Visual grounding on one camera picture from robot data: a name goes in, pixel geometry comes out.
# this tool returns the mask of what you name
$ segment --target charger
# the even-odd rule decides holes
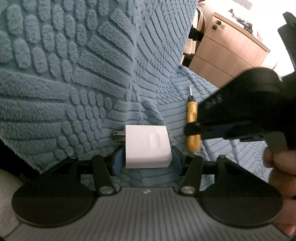
[[[126,125],[114,140],[126,142],[126,168],[168,167],[172,152],[166,126]]]

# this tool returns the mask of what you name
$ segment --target silver bolt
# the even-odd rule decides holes
[[[99,192],[103,193],[103,194],[111,194],[111,193],[113,193],[113,191],[114,191],[114,189],[109,186],[103,186],[99,189]]]
[[[195,192],[195,188],[191,186],[185,186],[181,188],[181,191],[182,193],[185,193],[185,194],[192,194]]]

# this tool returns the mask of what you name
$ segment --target yellow handle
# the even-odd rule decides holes
[[[191,101],[187,104],[187,122],[195,122],[197,120],[197,103]],[[199,151],[201,146],[201,136],[194,135],[187,137],[187,148],[190,151]]]

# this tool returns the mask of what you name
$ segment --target wooden nightstand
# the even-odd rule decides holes
[[[220,88],[242,71],[260,66],[268,53],[252,34],[215,12],[189,69]]]

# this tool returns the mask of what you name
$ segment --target human hand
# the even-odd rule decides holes
[[[266,148],[263,155],[265,167],[273,167],[269,184],[274,186],[284,199],[283,209],[275,222],[276,227],[291,236],[296,230],[296,151],[272,154]]]

